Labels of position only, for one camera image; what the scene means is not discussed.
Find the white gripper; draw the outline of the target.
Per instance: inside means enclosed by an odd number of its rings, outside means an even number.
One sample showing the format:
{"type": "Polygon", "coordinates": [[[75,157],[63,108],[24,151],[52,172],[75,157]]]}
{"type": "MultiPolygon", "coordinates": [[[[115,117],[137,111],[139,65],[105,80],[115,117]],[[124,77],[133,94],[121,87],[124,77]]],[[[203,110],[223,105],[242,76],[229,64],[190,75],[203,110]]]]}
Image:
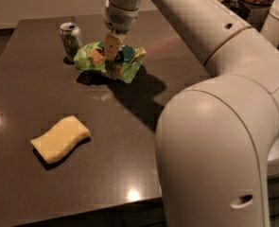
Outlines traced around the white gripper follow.
{"type": "Polygon", "coordinates": [[[125,10],[116,7],[110,0],[105,2],[104,23],[111,30],[105,35],[105,58],[107,61],[114,61],[118,51],[123,43],[120,34],[127,34],[135,25],[139,10],[125,10]]]}

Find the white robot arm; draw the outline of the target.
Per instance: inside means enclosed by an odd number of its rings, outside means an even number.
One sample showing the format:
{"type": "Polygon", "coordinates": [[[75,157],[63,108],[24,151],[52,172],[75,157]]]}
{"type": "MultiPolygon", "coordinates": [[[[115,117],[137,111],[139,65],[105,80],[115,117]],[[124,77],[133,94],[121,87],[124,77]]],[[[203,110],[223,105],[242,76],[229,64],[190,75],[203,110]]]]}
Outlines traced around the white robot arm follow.
{"type": "MultiPolygon", "coordinates": [[[[279,51],[218,0],[151,0],[211,78],[163,109],[156,161],[167,227],[270,227],[268,156],[279,137],[279,51]]],[[[106,0],[112,60],[141,0],[106,0]]]]}

